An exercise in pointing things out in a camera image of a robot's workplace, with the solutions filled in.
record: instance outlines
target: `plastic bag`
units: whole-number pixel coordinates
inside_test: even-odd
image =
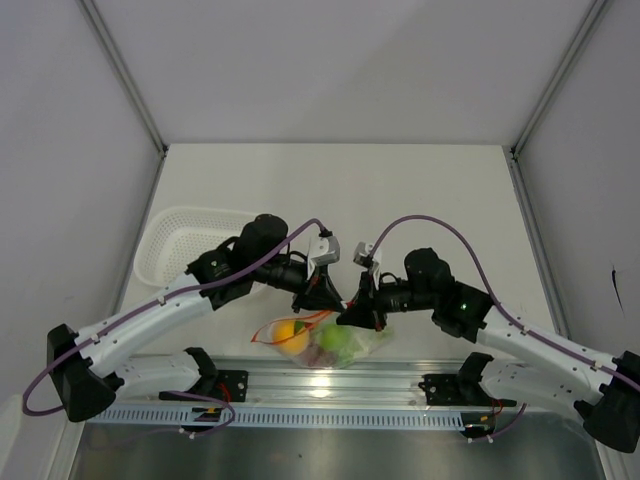
[[[348,325],[336,325],[333,312],[306,317],[279,318],[258,330],[252,342],[275,348],[305,368],[344,368],[367,357],[393,336],[387,327],[381,332]]]

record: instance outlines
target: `orange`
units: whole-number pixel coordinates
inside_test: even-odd
[[[309,330],[304,330],[296,335],[295,324],[296,321],[291,319],[277,322],[273,326],[271,341],[282,342],[278,343],[276,347],[285,355],[299,355],[309,345]]]

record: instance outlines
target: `white basket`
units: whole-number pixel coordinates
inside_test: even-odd
[[[158,213],[142,235],[133,261],[140,281],[163,287],[201,254],[238,236],[256,214],[198,207],[174,207]]]

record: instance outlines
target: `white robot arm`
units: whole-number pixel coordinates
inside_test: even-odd
[[[378,248],[382,239],[401,221],[416,218],[435,221],[463,241],[489,293],[457,281],[449,265],[425,248],[406,256],[406,280],[393,276],[394,281],[383,281],[386,274],[380,275]],[[318,223],[321,233],[310,246],[308,258],[300,262],[280,253],[311,223]],[[38,416],[64,409],[71,421],[83,421],[116,398],[170,390],[210,395],[217,371],[201,349],[172,357],[129,357],[168,330],[246,295],[257,281],[292,292],[296,312],[339,312],[337,322],[342,325],[380,330],[389,313],[432,310],[432,320],[445,333],[518,359],[472,354],[455,375],[458,398],[463,401],[457,405],[491,405],[492,399],[538,405],[582,419],[585,430],[611,448],[635,450],[640,437],[640,357],[625,352],[614,358],[590,350],[509,312],[492,292],[470,245],[453,227],[432,217],[404,217],[390,225],[375,245],[360,244],[355,261],[367,270],[348,307],[327,270],[339,259],[339,245],[331,232],[312,220],[289,237],[286,234],[284,221],[261,215],[239,238],[206,252],[171,285],[127,312],[77,333],[64,324],[51,330],[49,365],[25,391],[23,411]],[[27,399],[47,374],[62,406],[33,411]],[[424,387],[427,401],[437,400],[439,386]]]
[[[614,358],[527,324],[497,301],[488,282],[490,293],[457,281],[430,248],[405,257],[406,280],[390,274],[393,281],[378,280],[387,274],[380,276],[380,251],[371,244],[358,245],[354,261],[367,271],[338,324],[380,330],[388,313],[432,310],[432,320],[443,332],[515,357],[498,360],[473,353],[454,379],[446,379],[457,392],[447,390],[444,403],[439,403],[443,385],[438,375],[425,375],[421,387],[428,403],[455,405],[446,399],[457,398],[460,406],[490,406],[492,399],[532,404],[582,420],[592,437],[611,448],[635,450],[640,437],[639,356],[625,352]]]

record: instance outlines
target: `red wire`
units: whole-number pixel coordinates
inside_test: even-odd
[[[231,401],[231,394],[229,393],[229,389],[224,383],[219,383],[218,388],[222,390],[222,393],[225,396],[225,402],[229,403]]]
[[[497,417],[498,415],[500,415],[502,413],[502,410],[504,409],[504,405],[502,405],[502,402],[498,399],[496,399],[496,402],[498,402],[498,406],[500,407],[500,410],[498,410],[496,413],[493,414],[494,417]]]

